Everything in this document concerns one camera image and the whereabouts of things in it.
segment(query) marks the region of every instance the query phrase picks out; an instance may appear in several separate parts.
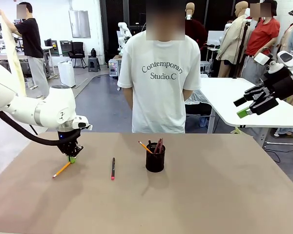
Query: black chair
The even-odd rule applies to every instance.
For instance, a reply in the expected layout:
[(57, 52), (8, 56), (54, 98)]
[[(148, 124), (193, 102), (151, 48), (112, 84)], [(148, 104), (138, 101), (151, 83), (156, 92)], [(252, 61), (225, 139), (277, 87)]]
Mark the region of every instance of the black chair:
[(75, 59), (74, 68), (76, 67), (76, 59), (80, 59), (82, 61), (82, 66), (84, 69), (87, 67), (86, 62), (84, 61), (85, 55), (84, 55), (84, 43), (83, 42), (73, 42), (72, 43), (72, 51), (69, 51), (68, 55), (71, 58), (71, 61), (73, 59)]

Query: beige jacket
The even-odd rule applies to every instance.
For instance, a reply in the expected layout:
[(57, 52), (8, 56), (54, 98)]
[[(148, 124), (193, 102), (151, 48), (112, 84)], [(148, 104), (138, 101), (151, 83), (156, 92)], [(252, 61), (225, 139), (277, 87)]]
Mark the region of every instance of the beige jacket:
[(290, 39), (290, 35), (292, 33), (292, 30), (293, 30), (293, 25), (288, 28), (288, 30), (284, 33), (283, 37), (281, 38), (281, 41), (279, 44), (281, 46), (280, 51), (284, 50), (284, 51), (290, 52), (289, 39)]
[(216, 58), (217, 60), (228, 60), (232, 64), (237, 63), (239, 47), (244, 32), (243, 20), (245, 20), (246, 17), (247, 15), (242, 15), (232, 22), (231, 27), (224, 35), (224, 39), (221, 43), (218, 56)]

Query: pen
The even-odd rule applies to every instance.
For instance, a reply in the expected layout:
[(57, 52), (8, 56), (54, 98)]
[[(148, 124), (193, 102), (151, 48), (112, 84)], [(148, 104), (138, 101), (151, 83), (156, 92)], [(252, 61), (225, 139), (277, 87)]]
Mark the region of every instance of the pen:
[(154, 153), (156, 154), (157, 150), (158, 150), (158, 147), (160, 146), (161, 144), (161, 139), (159, 139), (159, 141), (157, 142), (157, 145), (155, 147), (155, 150), (154, 150)]
[(112, 175), (111, 175), (111, 179), (112, 180), (115, 179), (115, 158), (113, 158), (113, 161), (112, 161)]
[(141, 141), (138, 141), (141, 145), (142, 145), (142, 147), (143, 148), (145, 148), (149, 153), (151, 153), (151, 154), (153, 154), (152, 152), (151, 152), (151, 150), (149, 150)]
[(163, 149), (163, 138), (161, 139), (160, 154), (162, 153), (162, 149)]

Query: red shirt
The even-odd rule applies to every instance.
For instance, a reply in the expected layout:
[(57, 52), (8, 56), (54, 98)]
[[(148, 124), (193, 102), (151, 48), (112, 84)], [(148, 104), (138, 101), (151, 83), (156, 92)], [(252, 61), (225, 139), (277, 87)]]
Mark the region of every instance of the red shirt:
[(245, 53), (249, 56), (255, 55), (271, 39), (278, 37), (279, 31), (280, 23), (275, 18), (272, 18), (267, 24), (264, 24), (264, 20), (261, 19), (251, 34)]
[(199, 21), (192, 19), (185, 22), (185, 33), (195, 40), (201, 48), (207, 41), (208, 34), (205, 27)]

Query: woman in red shirt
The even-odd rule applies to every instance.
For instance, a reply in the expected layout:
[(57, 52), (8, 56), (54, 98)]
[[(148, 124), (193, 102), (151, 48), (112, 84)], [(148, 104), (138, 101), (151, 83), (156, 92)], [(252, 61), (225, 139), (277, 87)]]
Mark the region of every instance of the woman in red shirt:
[(260, 78), (264, 74), (266, 66), (255, 62), (253, 58), (265, 47), (271, 48), (277, 42), (280, 31), (280, 23), (274, 18), (277, 15), (277, 2), (265, 0), (263, 4), (265, 3), (271, 4), (271, 17), (261, 19), (251, 34), (242, 71), (242, 78), (256, 85), (260, 83)]

